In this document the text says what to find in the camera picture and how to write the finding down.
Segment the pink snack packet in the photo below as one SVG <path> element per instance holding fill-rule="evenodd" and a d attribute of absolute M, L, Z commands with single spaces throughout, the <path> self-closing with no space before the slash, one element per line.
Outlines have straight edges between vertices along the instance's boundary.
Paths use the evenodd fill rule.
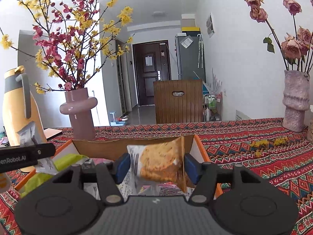
<path fill-rule="evenodd" d="M 109 160 L 109 159 L 103 159 L 103 158 L 92 158 L 92 161 L 95 165 L 104 163 L 104 164 L 108 164 L 108 163 L 112 163 L 113 160 Z"/>

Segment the orange cracker snack packet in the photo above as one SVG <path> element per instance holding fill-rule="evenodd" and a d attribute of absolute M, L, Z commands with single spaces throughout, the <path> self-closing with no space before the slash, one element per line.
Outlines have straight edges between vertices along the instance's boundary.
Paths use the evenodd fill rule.
<path fill-rule="evenodd" d="M 187 192 L 184 154 L 185 139 L 183 136 L 168 142 L 148 145 L 128 145 L 132 183 L 137 193 L 143 187 L 171 183 L 182 192 Z"/>

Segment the green snack bar packet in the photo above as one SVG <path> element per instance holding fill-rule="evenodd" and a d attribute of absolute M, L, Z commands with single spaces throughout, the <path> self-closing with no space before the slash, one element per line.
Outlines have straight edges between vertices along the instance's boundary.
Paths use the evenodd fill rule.
<path fill-rule="evenodd" d="M 89 158 L 85 155 L 80 154 L 67 154 L 56 161 L 53 161 L 53 164 L 55 166 L 55 171 L 47 171 L 46 168 L 39 168 L 39 172 L 36 172 L 35 175 L 33 175 L 26 184 L 22 187 L 21 192 L 21 198 L 26 196 L 28 193 L 35 190 L 37 187 L 42 185 L 44 182 L 48 181 L 50 178 L 52 178 L 54 175 L 58 174 L 59 172 L 67 169 L 71 165 L 75 164 L 83 164 L 86 160 Z"/>

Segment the white cracker snack packet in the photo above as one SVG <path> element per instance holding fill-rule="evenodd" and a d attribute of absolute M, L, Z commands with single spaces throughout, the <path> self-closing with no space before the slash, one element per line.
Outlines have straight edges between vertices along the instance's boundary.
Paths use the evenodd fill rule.
<path fill-rule="evenodd" d="M 117 187 L 124 201 L 128 200 L 129 196 L 137 195 L 137 190 L 135 187 L 135 178 L 131 169 L 128 171 L 128 173 L 124 177 L 124 180 L 122 181 L 122 183 L 117 185 Z"/>

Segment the red orange cardboard box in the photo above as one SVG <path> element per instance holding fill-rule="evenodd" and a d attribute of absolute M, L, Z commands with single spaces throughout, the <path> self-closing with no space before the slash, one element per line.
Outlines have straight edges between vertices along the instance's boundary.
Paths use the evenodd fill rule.
<path fill-rule="evenodd" d="M 175 137 L 165 138 L 124 138 L 105 141 L 69 140 L 56 150 L 53 160 L 58 160 L 69 153 L 82 154 L 89 158 L 104 158 L 116 160 L 127 151 L 127 145 L 149 145 L 170 142 Z M 184 136 L 184 150 L 190 153 L 198 162 L 209 162 L 209 156 L 198 135 Z"/>

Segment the brown wooden chair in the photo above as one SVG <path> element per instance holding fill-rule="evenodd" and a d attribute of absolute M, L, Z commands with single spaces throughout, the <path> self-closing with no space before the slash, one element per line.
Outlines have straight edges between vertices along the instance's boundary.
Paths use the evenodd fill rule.
<path fill-rule="evenodd" d="M 203 121 L 202 80 L 156 81 L 153 87 L 158 124 Z"/>

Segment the pink glass vase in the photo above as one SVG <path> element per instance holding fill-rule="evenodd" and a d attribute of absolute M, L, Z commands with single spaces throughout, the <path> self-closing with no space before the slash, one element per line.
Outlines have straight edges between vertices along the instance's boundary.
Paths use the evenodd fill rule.
<path fill-rule="evenodd" d="M 69 115 L 74 139 L 94 139 L 95 128 L 91 109 L 97 106 L 97 98 L 90 97 L 87 88 L 81 88 L 65 92 L 65 99 L 59 110 L 61 114 Z"/>

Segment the patterned red tablecloth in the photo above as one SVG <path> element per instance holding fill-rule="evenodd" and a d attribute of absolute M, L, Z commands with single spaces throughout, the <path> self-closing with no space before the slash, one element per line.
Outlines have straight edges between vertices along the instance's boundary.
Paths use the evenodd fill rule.
<path fill-rule="evenodd" d="M 312 234 L 312 143 L 306 132 L 285 129 L 280 118 L 96 128 L 101 141 L 186 135 L 197 135 L 217 165 L 244 165 L 294 199 L 299 219 L 292 233 Z"/>

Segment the fallen yellow petals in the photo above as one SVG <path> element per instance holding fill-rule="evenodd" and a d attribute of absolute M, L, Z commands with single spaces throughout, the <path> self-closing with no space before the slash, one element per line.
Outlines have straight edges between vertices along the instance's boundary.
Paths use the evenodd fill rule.
<path fill-rule="evenodd" d="M 259 141 L 252 141 L 249 146 L 255 150 L 255 156 L 257 158 L 260 158 L 264 150 L 268 150 L 270 147 L 286 145 L 288 143 L 289 139 L 287 137 L 277 137 L 275 139 L 262 139 Z"/>

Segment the grey refrigerator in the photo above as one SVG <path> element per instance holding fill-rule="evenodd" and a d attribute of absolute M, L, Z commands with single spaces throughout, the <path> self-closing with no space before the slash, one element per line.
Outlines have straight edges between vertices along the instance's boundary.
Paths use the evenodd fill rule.
<path fill-rule="evenodd" d="M 175 36 L 179 80 L 206 80 L 204 46 L 201 34 Z"/>

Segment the clear cereal container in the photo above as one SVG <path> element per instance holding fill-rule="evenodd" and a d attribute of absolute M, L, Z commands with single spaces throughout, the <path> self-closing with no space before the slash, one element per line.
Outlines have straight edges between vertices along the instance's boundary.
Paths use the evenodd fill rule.
<path fill-rule="evenodd" d="M 310 143 L 313 143 L 313 105 L 310 105 L 309 111 L 310 111 L 310 121 L 307 130 L 307 140 Z"/>

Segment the textured lilac vase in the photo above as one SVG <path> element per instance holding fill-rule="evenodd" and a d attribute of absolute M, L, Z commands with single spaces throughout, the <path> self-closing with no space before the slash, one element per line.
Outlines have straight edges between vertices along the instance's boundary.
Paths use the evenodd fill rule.
<path fill-rule="evenodd" d="M 283 127 L 293 132 L 302 132 L 305 127 L 305 112 L 310 107 L 310 76 L 298 70 L 285 70 L 284 75 Z"/>

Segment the dark brown entry door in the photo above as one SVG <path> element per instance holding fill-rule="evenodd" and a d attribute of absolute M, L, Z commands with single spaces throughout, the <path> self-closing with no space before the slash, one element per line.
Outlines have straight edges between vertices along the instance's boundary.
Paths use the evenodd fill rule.
<path fill-rule="evenodd" d="M 133 45 L 138 102 L 154 104 L 154 82 L 171 79 L 168 41 L 152 41 Z"/>

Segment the pink yellow blossom branches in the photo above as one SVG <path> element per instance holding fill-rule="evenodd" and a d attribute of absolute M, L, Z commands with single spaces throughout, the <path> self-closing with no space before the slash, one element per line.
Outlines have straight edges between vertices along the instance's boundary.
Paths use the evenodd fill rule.
<path fill-rule="evenodd" d="M 121 29 L 132 22 L 133 8 L 126 6 L 115 20 L 106 22 L 104 14 L 118 0 L 109 0 L 104 9 L 99 0 L 18 0 L 33 19 L 32 39 L 39 47 L 28 54 L 49 76 L 61 79 L 57 90 L 70 92 L 82 89 L 103 68 L 96 65 L 98 55 L 105 60 L 117 60 L 130 50 L 133 38 L 113 47 Z"/>

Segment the yellow box atop fridge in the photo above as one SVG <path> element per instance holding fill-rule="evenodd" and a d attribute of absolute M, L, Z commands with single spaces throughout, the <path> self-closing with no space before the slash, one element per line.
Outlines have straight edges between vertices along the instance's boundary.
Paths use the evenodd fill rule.
<path fill-rule="evenodd" d="M 182 27 L 181 28 L 182 32 L 200 32 L 200 28 L 199 27 Z"/>

